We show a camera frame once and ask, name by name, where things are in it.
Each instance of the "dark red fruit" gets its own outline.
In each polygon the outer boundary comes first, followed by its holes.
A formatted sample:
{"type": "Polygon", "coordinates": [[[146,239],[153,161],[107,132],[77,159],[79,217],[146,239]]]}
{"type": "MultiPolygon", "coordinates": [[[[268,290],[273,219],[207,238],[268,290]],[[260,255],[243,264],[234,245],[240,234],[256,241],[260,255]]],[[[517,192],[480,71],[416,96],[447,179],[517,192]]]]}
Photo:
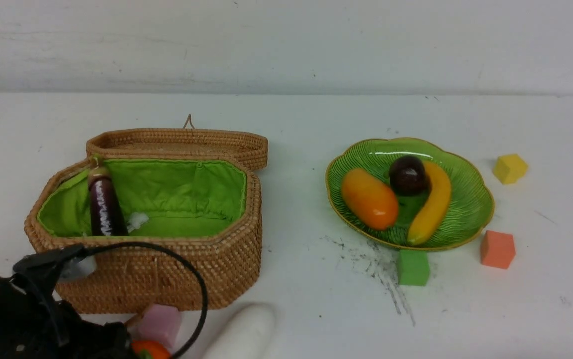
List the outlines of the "dark red fruit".
{"type": "Polygon", "coordinates": [[[424,164],[415,156],[402,156],[393,162],[389,170],[391,188],[399,195],[418,195],[428,189],[428,177],[424,164]]]}

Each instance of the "yellow cube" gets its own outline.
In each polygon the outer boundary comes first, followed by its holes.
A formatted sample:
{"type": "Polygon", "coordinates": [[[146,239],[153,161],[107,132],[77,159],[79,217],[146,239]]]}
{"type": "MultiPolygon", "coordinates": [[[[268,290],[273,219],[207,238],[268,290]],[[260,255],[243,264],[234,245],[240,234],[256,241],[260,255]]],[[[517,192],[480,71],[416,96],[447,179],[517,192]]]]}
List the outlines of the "yellow cube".
{"type": "Polygon", "coordinates": [[[528,164],[518,154],[503,155],[497,158],[492,173],[502,184],[511,184],[523,177],[528,170],[528,164]]]}

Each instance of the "foam block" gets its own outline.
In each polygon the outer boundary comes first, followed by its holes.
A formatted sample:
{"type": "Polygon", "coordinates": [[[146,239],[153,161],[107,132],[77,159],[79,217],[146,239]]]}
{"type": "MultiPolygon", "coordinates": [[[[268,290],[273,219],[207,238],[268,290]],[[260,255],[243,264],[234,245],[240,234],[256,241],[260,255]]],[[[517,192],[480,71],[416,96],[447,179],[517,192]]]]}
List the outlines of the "foam block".
{"type": "Polygon", "coordinates": [[[430,277],[428,255],[418,250],[400,250],[398,281],[401,286],[425,286],[430,277]]]}
{"type": "Polygon", "coordinates": [[[484,266],[508,269],[516,254],[512,234],[487,230],[481,247],[484,266]]]}
{"type": "Polygon", "coordinates": [[[167,348],[175,345],[180,329],[180,312],[168,305],[152,305],[138,324],[138,334],[144,341],[156,341],[167,348]]]}
{"type": "Polygon", "coordinates": [[[513,153],[499,156],[492,173],[502,184],[511,184],[523,177],[527,170],[528,164],[518,154],[513,153]]]}

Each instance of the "green fabric lining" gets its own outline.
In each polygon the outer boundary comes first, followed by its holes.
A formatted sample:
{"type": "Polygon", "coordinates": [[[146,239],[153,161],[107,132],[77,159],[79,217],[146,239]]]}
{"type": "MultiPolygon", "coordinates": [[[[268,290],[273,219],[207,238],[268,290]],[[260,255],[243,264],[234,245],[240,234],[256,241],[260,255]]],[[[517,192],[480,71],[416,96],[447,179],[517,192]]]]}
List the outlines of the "green fabric lining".
{"type": "MultiPolygon", "coordinates": [[[[245,212],[246,175],[226,161],[113,159],[112,174],[125,219],[134,212],[149,221],[132,236],[213,236],[245,212]]],[[[54,236],[91,235],[88,170],[68,179],[38,212],[54,236]]]]}

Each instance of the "scalloped plate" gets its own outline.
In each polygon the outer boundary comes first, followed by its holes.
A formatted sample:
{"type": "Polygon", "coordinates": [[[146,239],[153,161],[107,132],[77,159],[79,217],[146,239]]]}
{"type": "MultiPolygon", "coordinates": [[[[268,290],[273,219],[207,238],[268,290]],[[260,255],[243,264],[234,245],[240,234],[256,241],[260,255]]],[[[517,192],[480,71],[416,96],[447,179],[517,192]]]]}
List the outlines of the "scalloped plate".
{"type": "Polygon", "coordinates": [[[398,249],[447,250],[459,247],[475,239],[494,213],[494,198],[473,164],[432,143],[410,137],[368,139],[350,146],[328,165],[326,185],[330,205],[344,222],[364,236],[398,249]],[[452,184],[452,198],[446,217],[437,232],[418,247],[406,246],[406,237],[408,227],[426,201],[428,193],[414,197],[398,196],[400,214],[397,222],[391,229],[379,231],[364,225],[348,209],[340,191],[342,178],[353,168],[364,168],[388,183],[385,176],[389,167],[403,155],[416,155],[424,161],[439,164],[448,173],[452,184]]]}

